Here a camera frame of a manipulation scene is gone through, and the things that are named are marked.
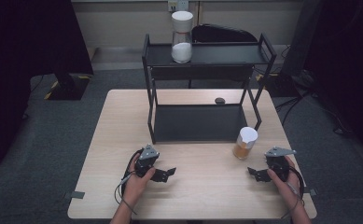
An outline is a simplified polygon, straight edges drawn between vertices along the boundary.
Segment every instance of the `glass jar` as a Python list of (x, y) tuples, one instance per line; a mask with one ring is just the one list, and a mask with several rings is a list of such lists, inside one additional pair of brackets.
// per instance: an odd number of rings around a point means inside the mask
[(187, 63), (192, 58), (191, 32), (173, 32), (172, 57), (177, 63)]

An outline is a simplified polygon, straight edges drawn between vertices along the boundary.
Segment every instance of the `person's right hand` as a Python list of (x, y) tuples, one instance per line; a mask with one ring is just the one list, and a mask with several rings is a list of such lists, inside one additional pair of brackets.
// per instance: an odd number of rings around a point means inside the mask
[[(286, 161), (288, 161), (289, 166), (295, 168), (294, 162), (287, 156), (285, 156)], [(296, 201), (299, 199), (298, 196), (291, 190), (287, 183), (283, 182), (277, 174), (268, 169), (268, 175), (279, 189), (281, 196), (283, 197), (284, 201), (286, 202), (286, 206), (288, 209), (292, 209), (295, 206)], [(294, 172), (289, 172), (288, 179), (286, 180), (289, 184), (291, 184), (297, 192), (300, 190), (300, 181), (298, 180), (297, 175)]]

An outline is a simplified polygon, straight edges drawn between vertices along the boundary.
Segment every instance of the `person's left hand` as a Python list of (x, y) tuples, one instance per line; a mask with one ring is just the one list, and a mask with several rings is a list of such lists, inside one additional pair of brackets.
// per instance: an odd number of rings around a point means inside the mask
[(148, 181), (155, 174), (155, 168), (152, 167), (143, 177), (137, 176), (134, 172), (134, 166), (138, 157), (140, 157), (140, 153), (137, 153), (134, 156), (132, 163), (129, 167), (129, 172), (132, 172), (132, 174), (131, 177), (128, 179), (125, 192), (123, 193), (123, 200), (132, 208), (134, 208), (134, 206), (137, 204), (138, 199), (141, 197), (144, 190), (146, 189)]

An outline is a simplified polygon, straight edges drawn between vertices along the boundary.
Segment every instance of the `light wood tabletop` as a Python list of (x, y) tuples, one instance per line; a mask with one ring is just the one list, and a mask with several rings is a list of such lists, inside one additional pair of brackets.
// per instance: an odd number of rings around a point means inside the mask
[[(237, 104), (242, 90), (158, 90), (161, 104), (213, 104), (217, 97)], [(257, 122), (249, 98), (243, 103), (248, 124)], [(118, 204), (114, 190), (132, 154), (152, 144), (147, 127), (147, 90), (113, 90), (105, 100), (91, 140), (76, 191), (70, 218), (111, 218)], [(246, 160), (237, 159), (235, 143), (157, 143), (160, 156), (155, 167), (176, 167), (167, 183), (149, 181), (135, 207), (134, 219), (261, 219), (280, 218), (286, 206), (273, 182), (257, 182), (247, 167), (267, 169), (264, 153), (274, 146), (290, 148), (286, 134), (266, 91), (258, 102), (262, 123), (258, 140)], [(309, 217), (316, 216), (310, 194), (304, 194)]]

